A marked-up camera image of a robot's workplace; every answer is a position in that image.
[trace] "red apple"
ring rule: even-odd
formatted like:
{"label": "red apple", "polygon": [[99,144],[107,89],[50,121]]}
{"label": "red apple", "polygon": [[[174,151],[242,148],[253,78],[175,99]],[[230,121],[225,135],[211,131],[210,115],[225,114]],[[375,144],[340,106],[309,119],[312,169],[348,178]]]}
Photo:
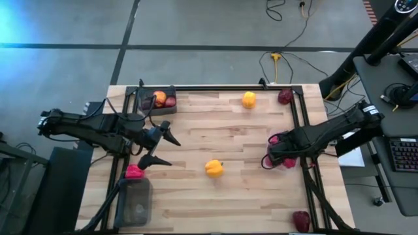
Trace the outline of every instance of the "red apple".
{"label": "red apple", "polygon": [[280,104],[289,104],[292,101],[293,92],[290,89],[283,89],[279,92],[278,101]]}
{"label": "red apple", "polygon": [[309,232],[310,226],[309,213],[306,211],[295,211],[293,212],[293,223],[296,226],[298,232]]}
{"label": "red apple", "polygon": [[176,98],[169,97],[167,98],[167,100],[165,100],[165,105],[164,105],[165,108],[171,108],[174,106],[176,106]]}

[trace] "wooden tabletop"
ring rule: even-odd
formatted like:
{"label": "wooden tabletop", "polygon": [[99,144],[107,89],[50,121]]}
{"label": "wooden tabletop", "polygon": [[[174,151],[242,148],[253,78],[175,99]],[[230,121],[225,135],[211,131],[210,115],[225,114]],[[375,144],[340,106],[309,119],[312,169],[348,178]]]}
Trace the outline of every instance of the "wooden tabletop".
{"label": "wooden tabletop", "polygon": [[[319,86],[302,86],[311,125],[327,120]],[[107,94],[120,112],[125,88],[110,86]],[[260,165],[267,138],[294,128],[290,105],[277,102],[277,91],[254,92],[257,106],[247,110],[241,106],[243,91],[180,91],[176,114],[153,117],[156,123],[170,121],[171,131],[182,146],[160,142],[155,154],[173,166],[146,169],[153,186],[151,220],[144,227],[122,228],[121,233],[296,232],[292,213],[308,212],[300,166],[283,171],[265,170]],[[104,112],[112,111],[106,106]],[[303,124],[300,110],[298,115]],[[103,155],[102,149],[95,150],[93,160]],[[137,164],[139,158],[131,156],[130,163]],[[223,162],[225,173],[218,179],[208,178],[204,172],[205,163],[212,159]],[[112,158],[107,157],[90,168],[77,228],[86,225],[105,200],[111,164]],[[329,202],[354,227],[338,159],[322,155],[319,165]]]}

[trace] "keyboard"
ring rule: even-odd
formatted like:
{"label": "keyboard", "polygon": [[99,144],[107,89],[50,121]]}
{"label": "keyboard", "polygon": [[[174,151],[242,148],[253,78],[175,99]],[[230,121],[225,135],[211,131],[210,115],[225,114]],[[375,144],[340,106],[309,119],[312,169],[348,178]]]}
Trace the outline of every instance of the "keyboard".
{"label": "keyboard", "polygon": [[394,171],[418,172],[418,139],[391,138],[389,146]]}

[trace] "concrete floor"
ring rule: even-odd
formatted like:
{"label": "concrete floor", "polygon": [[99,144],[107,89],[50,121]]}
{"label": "concrete floor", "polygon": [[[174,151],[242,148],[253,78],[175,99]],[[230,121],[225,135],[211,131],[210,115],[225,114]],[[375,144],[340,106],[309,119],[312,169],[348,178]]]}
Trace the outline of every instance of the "concrete floor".
{"label": "concrete floor", "polygon": [[[311,47],[354,47],[372,27],[361,0],[323,0],[305,34],[292,46],[319,69],[332,74],[347,53],[312,52]],[[0,43],[121,44],[134,0],[0,0]],[[283,21],[265,14],[265,0],[142,0],[129,44],[284,46],[303,28],[298,1],[279,11]],[[82,112],[88,101],[106,94],[119,50],[0,48],[0,130],[9,144],[29,142],[48,157],[54,146],[71,148],[37,136],[39,114],[60,108]],[[117,84],[255,84],[262,77],[263,52],[127,50]],[[324,74],[286,55],[293,83],[318,83]],[[274,79],[274,64],[263,59]],[[279,62],[279,83],[290,70]],[[364,93],[361,83],[353,91]],[[359,98],[347,94],[341,107]],[[331,111],[333,106],[327,104]],[[346,179],[375,183],[370,178]],[[378,190],[347,186],[356,225],[370,232],[415,234],[416,217],[404,217],[395,203],[380,208],[370,199]]]}

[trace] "yellow bell pepper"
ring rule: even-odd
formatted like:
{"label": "yellow bell pepper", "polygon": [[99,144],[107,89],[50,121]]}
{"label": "yellow bell pepper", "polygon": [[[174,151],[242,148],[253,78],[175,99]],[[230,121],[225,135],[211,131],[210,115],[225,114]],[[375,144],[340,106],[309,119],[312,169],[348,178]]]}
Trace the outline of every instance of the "yellow bell pepper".
{"label": "yellow bell pepper", "polygon": [[207,162],[207,164],[204,166],[204,169],[209,177],[217,178],[223,174],[222,165],[223,163],[219,162],[219,160],[212,160]]}
{"label": "yellow bell pepper", "polygon": [[247,91],[242,97],[242,106],[244,108],[254,108],[255,107],[255,93]]}

